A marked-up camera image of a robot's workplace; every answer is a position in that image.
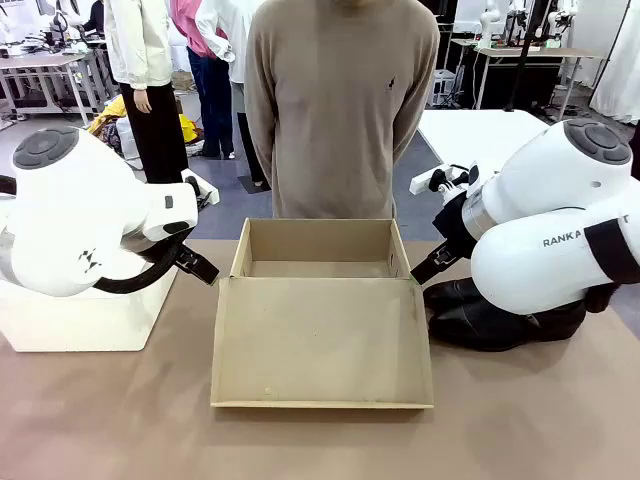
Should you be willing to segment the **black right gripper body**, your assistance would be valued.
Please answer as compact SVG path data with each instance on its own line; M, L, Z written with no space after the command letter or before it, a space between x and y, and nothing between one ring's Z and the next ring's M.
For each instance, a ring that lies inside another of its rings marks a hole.
M464 224L462 211L467 200L465 193L460 193L446 203L433 220L434 227L445 239L437 249L441 259L470 259L477 240Z

